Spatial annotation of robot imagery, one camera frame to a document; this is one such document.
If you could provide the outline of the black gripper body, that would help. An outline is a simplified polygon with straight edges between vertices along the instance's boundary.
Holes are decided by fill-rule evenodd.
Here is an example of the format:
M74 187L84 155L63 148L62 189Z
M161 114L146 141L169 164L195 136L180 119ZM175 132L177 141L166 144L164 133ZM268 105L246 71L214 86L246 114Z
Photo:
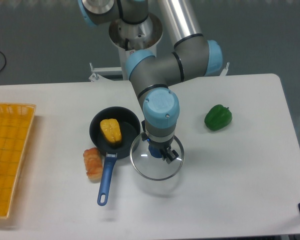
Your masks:
M166 128L159 128L150 124L146 119L141 122L143 133L141 139L148 141L149 145L163 153L171 147L174 139L176 124Z

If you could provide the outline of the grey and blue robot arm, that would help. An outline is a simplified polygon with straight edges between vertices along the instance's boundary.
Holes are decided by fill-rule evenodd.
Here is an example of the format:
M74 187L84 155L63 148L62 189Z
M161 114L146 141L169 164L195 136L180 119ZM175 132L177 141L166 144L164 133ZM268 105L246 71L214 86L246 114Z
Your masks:
M173 45L173 52L164 57L152 51L162 37L162 24L149 12L146 0L78 2L87 23L110 23L112 42L124 50L122 75L131 82L142 109L150 152L170 163L178 157L171 144L180 108L169 87L219 71L223 55L216 41L205 39L190 1L158 4Z

